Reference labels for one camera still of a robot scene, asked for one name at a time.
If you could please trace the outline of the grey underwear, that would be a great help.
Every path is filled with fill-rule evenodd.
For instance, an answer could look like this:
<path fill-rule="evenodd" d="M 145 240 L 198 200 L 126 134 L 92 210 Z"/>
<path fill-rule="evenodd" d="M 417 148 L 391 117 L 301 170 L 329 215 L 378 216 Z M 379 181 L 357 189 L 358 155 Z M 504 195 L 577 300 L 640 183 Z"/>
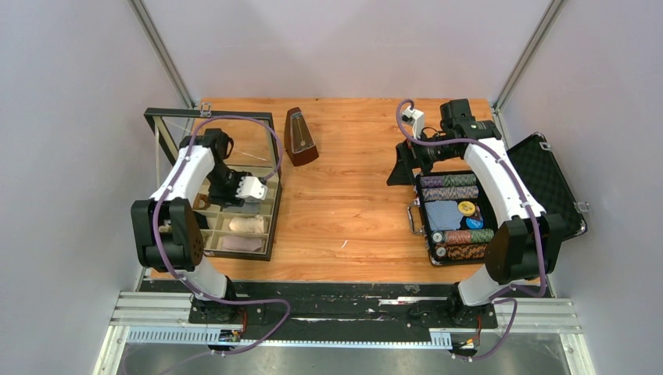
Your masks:
<path fill-rule="evenodd" d="M 237 208 L 237 212 L 241 214 L 257 215 L 260 213 L 260 202 L 244 202 L 244 204 Z"/>

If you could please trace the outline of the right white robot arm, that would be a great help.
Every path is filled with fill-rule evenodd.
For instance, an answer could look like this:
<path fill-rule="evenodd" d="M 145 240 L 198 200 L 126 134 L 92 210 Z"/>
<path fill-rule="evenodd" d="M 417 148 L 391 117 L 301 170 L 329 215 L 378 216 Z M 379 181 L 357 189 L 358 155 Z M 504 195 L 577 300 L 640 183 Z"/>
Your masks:
<path fill-rule="evenodd" d="M 502 135 L 492 120 L 478 121 L 466 99 L 454 99 L 440 107 L 440 135 L 424 139 L 419 125 L 424 113 L 414 101 L 404 99 L 396 107 L 396 124 L 411 125 L 398 144 L 397 161 L 389 186 L 412 184 L 424 198 L 422 175 L 438 161 L 462 158 L 489 199 L 496 222 L 496 235 L 488 243 L 483 265 L 470 277 L 456 283 L 446 300 L 444 315 L 454 326 L 466 326 L 490 305 L 506 302 L 505 293 L 515 289 L 535 298 L 545 294 L 545 276 L 557 261 L 564 229 L 563 218 L 549 215 L 530 194 L 507 155 Z"/>

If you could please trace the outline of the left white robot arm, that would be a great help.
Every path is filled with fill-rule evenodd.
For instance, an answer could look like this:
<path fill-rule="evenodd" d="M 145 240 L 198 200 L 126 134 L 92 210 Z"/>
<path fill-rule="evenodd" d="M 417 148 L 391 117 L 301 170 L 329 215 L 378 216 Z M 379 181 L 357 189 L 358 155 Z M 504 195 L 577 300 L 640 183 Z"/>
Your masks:
<path fill-rule="evenodd" d="M 228 168 L 233 140 L 222 130 L 206 130 L 185 138 L 166 182 L 148 199 L 131 206 L 134 240 L 141 265 L 169 273 L 222 323 L 239 313 L 231 279 L 216 271 L 203 254 L 205 241 L 195 213 L 195 198 L 204 180 L 210 182 L 208 200 L 220 207 L 240 206 L 238 196 L 244 172 Z"/>

